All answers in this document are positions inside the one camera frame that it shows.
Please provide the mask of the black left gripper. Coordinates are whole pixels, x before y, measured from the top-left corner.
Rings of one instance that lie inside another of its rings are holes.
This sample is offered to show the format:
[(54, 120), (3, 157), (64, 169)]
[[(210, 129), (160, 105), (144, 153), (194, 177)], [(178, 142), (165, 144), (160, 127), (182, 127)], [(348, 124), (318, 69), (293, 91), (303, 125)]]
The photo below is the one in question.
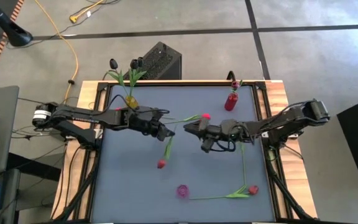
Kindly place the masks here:
[(129, 129), (141, 132), (143, 135), (151, 135), (164, 141), (167, 137), (172, 137), (175, 132), (160, 122), (160, 118), (167, 114), (167, 110), (138, 106), (129, 110), (125, 115), (125, 121)]

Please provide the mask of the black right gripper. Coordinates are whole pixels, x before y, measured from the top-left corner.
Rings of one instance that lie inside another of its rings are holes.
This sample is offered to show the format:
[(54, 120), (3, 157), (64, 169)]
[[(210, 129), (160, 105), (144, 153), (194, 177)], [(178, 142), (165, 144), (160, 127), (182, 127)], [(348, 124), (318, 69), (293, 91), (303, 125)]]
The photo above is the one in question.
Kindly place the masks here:
[(200, 121), (185, 124), (185, 131), (202, 140), (201, 150), (209, 153), (234, 152), (236, 142), (245, 138), (245, 126), (234, 119), (227, 119), (219, 126), (210, 125), (209, 120), (202, 118)]

